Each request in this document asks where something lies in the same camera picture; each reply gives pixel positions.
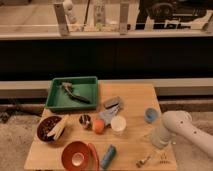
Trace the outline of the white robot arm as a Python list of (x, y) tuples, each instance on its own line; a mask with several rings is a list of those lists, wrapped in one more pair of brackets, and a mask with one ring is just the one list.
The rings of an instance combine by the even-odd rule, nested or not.
[(167, 111), (161, 117), (160, 124), (150, 133), (151, 143), (158, 149), (166, 147), (173, 134), (178, 134), (213, 158), (213, 135), (192, 124), (192, 117), (186, 111)]

